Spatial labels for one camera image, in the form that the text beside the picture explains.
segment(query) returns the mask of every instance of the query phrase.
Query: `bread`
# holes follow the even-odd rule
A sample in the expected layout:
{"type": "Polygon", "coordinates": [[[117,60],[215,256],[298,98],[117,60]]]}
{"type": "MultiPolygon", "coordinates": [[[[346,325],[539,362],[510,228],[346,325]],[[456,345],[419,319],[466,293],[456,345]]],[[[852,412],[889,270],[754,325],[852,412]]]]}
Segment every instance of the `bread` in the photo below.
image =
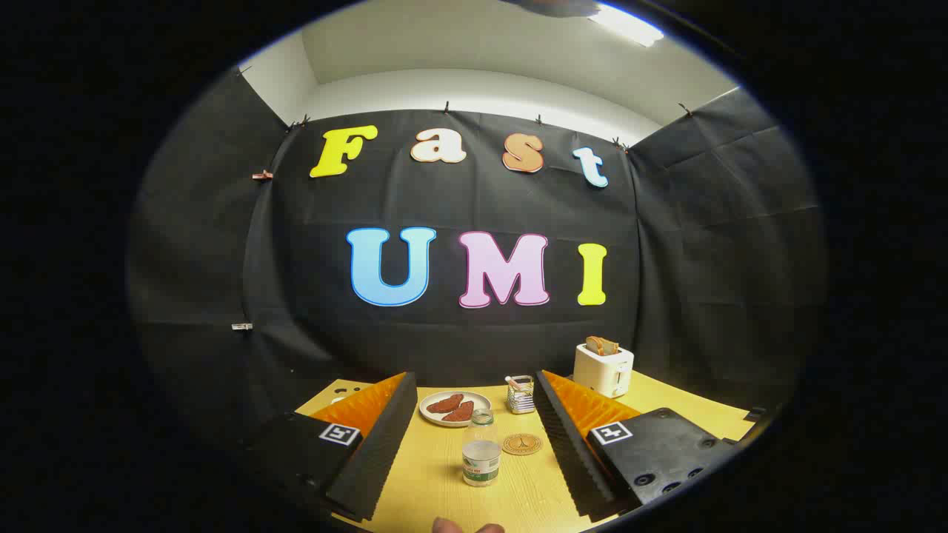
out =
{"type": "Polygon", "coordinates": [[[613,356],[619,353],[619,343],[603,339],[602,337],[587,337],[586,349],[597,354],[599,357],[613,356]]]}
{"type": "Polygon", "coordinates": [[[464,395],[451,395],[451,397],[445,398],[439,402],[432,403],[428,406],[429,413],[450,413],[458,408],[458,405],[461,403],[461,400],[465,398],[464,395]]]}
{"type": "Polygon", "coordinates": [[[461,404],[453,413],[442,418],[442,422],[464,422],[471,419],[474,414],[474,402],[468,400],[461,404]]]}

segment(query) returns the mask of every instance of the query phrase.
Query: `blue letter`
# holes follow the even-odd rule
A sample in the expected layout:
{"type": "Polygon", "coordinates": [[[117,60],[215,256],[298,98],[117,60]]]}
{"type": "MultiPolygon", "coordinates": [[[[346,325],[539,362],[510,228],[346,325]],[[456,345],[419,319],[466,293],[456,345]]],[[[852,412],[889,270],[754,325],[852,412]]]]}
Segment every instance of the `blue letter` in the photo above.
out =
{"type": "Polygon", "coordinates": [[[596,187],[605,187],[609,185],[609,180],[599,173],[596,165],[602,164],[602,157],[593,153],[592,148],[578,148],[573,150],[573,157],[579,157],[579,164],[583,166],[583,175],[586,181],[589,181],[596,187]]]}
{"type": "Polygon", "coordinates": [[[382,281],[382,243],[389,233],[381,228],[352,230],[346,241],[353,247],[353,290],[372,305],[394,307],[421,298],[428,289],[428,243],[436,233],[431,228],[405,228],[402,240],[409,244],[409,278],[401,285],[382,281]]]}

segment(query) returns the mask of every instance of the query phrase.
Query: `white toaster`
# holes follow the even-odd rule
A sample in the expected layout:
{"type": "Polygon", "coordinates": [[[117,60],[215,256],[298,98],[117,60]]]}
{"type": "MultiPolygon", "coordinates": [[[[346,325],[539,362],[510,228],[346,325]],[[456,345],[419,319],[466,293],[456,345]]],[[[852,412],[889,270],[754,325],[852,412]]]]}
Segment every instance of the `white toaster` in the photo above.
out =
{"type": "Polygon", "coordinates": [[[634,358],[634,354],[623,348],[619,348],[617,354],[599,356],[586,349],[585,343],[579,344],[576,346],[573,382],[603,396],[621,396],[629,391],[634,358]]]}

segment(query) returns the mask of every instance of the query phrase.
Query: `letter m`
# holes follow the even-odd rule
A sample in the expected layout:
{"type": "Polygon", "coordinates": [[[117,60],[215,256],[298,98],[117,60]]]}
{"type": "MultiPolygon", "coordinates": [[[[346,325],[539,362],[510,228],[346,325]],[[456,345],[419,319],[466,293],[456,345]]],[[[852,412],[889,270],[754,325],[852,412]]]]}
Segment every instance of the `letter m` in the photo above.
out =
{"type": "Polygon", "coordinates": [[[484,291],[484,280],[490,283],[501,305],[507,303],[520,278],[520,290],[514,302],[520,305],[541,305],[550,301],[543,286],[543,235],[525,233],[520,236],[505,261],[493,235],[485,231],[462,233],[461,245],[467,248],[467,291],[461,296],[461,307],[487,307],[490,296],[484,291]]]}

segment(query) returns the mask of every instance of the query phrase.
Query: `round coaster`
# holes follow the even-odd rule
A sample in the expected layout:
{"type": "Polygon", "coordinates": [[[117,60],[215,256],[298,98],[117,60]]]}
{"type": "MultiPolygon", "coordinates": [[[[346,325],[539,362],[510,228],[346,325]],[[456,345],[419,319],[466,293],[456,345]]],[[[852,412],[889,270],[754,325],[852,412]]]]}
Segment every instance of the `round coaster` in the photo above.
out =
{"type": "Polygon", "coordinates": [[[503,439],[503,450],[512,455],[530,455],[542,447],[543,441],[530,433],[514,433],[503,439]]]}

